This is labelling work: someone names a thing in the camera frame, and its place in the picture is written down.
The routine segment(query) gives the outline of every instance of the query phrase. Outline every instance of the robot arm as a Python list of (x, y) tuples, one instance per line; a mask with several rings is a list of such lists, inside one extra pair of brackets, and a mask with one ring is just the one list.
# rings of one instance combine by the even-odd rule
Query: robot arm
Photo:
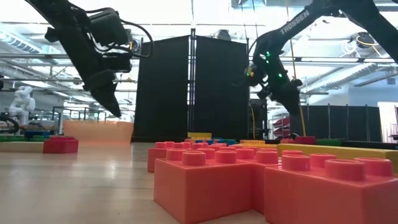
[[(48, 28), (45, 38), (50, 42), (59, 41), (68, 54), (84, 82), (83, 88), (90, 91), (98, 103), (113, 115), (120, 117), (119, 104), (114, 96), (116, 72), (130, 72), (130, 59), (149, 57), (153, 49), (150, 34), (141, 26), (126, 22), (119, 14), (104, 8), (85, 11), (68, 0), (25, 0), (38, 11), (53, 28)], [(137, 55), (127, 47), (130, 37), (122, 22), (142, 29), (149, 37), (151, 48), (149, 55)], [(96, 43), (107, 49), (99, 49)], [(125, 53), (109, 52), (123, 50)]]
[(254, 49), (252, 65), (247, 69), (249, 84), (260, 84), (260, 99), (270, 96), (290, 114), (299, 113), (300, 80), (289, 80), (279, 55), (285, 43), (321, 16), (335, 16), (343, 11), (346, 17), (366, 29), (386, 52), (398, 62), (398, 30), (380, 15), (373, 0), (314, 0), (290, 22), (279, 29), (261, 35)]

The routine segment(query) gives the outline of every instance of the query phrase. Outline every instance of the humanoid robot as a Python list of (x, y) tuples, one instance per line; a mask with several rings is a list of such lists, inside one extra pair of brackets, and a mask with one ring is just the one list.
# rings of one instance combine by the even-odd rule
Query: humanoid robot
[(30, 97), (32, 90), (30, 86), (20, 86), (18, 90), (15, 91), (14, 101), (9, 108), (9, 116), (15, 116), (19, 125), (26, 125), (29, 112), (35, 110), (35, 100)]

